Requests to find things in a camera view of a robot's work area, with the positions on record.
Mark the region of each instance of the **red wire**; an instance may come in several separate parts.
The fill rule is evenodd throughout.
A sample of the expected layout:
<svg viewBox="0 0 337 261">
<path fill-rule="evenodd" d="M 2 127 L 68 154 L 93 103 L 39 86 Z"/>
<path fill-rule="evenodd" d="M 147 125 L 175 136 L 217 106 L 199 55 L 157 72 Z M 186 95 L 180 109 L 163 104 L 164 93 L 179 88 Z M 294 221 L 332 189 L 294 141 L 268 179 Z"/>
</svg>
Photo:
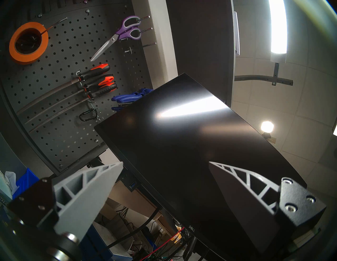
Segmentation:
<svg viewBox="0 0 337 261">
<path fill-rule="evenodd" d="M 179 234 L 180 231 L 182 231 L 185 227 L 182 227 L 173 237 L 171 237 L 169 240 L 167 240 L 164 244 L 162 244 L 160 247 L 156 248 L 156 250 L 152 251 L 150 254 L 148 254 L 146 257 L 143 257 L 141 260 L 142 261 L 146 258 L 148 258 L 150 255 L 152 255 L 154 252 L 156 252 L 159 248 L 161 248 L 162 246 L 166 245 L 172 238 L 174 238 L 176 235 Z"/>
</svg>

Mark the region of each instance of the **orange and black handle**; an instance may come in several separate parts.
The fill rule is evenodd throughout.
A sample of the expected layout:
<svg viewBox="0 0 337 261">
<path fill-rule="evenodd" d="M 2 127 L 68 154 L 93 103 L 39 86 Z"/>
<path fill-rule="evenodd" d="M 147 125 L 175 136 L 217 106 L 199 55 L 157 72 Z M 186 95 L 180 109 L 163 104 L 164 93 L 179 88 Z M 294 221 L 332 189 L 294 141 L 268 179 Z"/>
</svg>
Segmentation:
<svg viewBox="0 0 337 261">
<path fill-rule="evenodd" d="M 94 79 L 86 84 L 83 85 L 84 91 L 91 91 L 93 89 L 97 89 L 100 88 L 108 83 L 113 82 L 114 77 L 113 74 L 107 74 L 107 75 L 103 75 L 97 79 Z"/>
<path fill-rule="evenodd" d="M 101 88 L 99 88 L 98 91 L 96 91 L 94 93 L 88 93 L 88 97 L 90 99 L 92 99 L 92 98 L 95 98 L 97 96 L 100 96 L 100 95 L 112 92 L 112 91 L 114 91 L 116 89 L 117 89 L 117 84 L 116 83 L 108 83 L 108 84 L 102 86 Z"/>
<path fill-rule="evenodd" d="M 78 77 L 80 80 L 87 80 L 89 78 L 101 75 L 107 71 L 110 70 L 110 65 L 107 63 L 100 64 L 92 69 L 90 71 L 84 72 L 84 73 L 79 73 Z"/>
</svg>

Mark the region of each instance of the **purple scissors handle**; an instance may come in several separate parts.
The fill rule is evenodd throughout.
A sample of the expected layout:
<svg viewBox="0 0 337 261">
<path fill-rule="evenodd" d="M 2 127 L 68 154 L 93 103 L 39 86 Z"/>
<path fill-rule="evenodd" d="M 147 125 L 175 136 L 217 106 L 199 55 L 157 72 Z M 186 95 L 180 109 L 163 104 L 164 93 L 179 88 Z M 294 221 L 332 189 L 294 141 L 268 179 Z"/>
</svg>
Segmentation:
<svg viewBox="0 0 337 261">
<path fill-rule="evenodd" d="M 131 25 L 128 25 L 128 26 L 125 26 L 125 23 L 126 21 L 130 20 L 130 19 L 136 19 L 137 20 L 137 23 L 135 24 L 131 24 Z M 138 26 L 141 24 L 141 19 L 138 17 L 138 16 L 135 16 L 135 15 L 132 15 L 132 16 L 129 16 L 127 18 L 124 19 L 123 23 L 122 23 L 122 27 L 121 29 L 119 29 L 116 34 L 119 34 L 121 35 L 122 33 L 124 33 L 125 31 L 127 31 L 128 29 L 132 28 L 132 27 L 135 27 L 135 26 Z"/>
<path fill-rule="evenodd" d="M 132 32 L 135 32 L 135 31 L 138 31 L 138 33 L 135 33 L 135 35 L 138 34 L 137 37 L 134 37 L 131 35 Z M 141 30 L 138 28 L 138 27 L 135 27 L 135 28 L 132 28 L 131 30 L 129 31 L 126 31 L 125 33 L 122 33 L 120 36 L 119 36 L 119 39 L 123 39 L 123 38 L 131 38 L 133 40 L 139 40 L 140 37 L 141 37 Z"/>
</svg>

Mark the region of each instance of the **glowing bulb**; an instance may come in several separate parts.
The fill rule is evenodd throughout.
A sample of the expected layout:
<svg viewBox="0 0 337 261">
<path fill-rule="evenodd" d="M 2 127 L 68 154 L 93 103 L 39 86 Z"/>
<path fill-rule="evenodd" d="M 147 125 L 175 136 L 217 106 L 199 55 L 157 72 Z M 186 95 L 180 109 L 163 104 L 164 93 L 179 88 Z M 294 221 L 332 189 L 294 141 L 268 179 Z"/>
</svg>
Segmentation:
<svg viewBox="0 0 337 261">
<path fill-rule="evenodd" d="M 274 125 L 271 122 L 263 122 L 261 124 L 261 130 L 267 133 L 271 133 L 274 129 Z"/>
<path fill-rule="evenodd" d="M 272 22 L 271 51 L 276 54 L 287 53 L 287 17 L 283 0 L 269 0 Z"/>
</svg>

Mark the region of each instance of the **orange tape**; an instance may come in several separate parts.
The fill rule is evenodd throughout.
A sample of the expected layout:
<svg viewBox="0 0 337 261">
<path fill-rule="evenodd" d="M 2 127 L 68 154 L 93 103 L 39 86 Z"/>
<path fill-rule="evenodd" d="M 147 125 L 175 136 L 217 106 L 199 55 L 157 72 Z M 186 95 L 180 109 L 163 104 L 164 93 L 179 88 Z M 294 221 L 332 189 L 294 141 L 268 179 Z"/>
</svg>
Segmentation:
<svg viewBox="0 0 337 261">
<path fill-rule="evenodd" d="M 18 38 L 25 32 L 28 31 L 36 31 L 42 33 L 45 30 L 45 27 L 37 22 L 29 22 L 22 26 L 20 26 L 15 33 L 13 34 L 12 38 L 9 42 L 9 53 L 11 58 L 19 64 L 31 64 L 35 62 L 47 49 L 48 46 L 48 32 L 45 32 L 43 35 L 41 35 L 41 45 L 38 47 L 38 49 L 30 54 L 22 54 L 18 52 L 18 50 L 15 47 L 15 43 L 18 40 Z"/>
</svg>

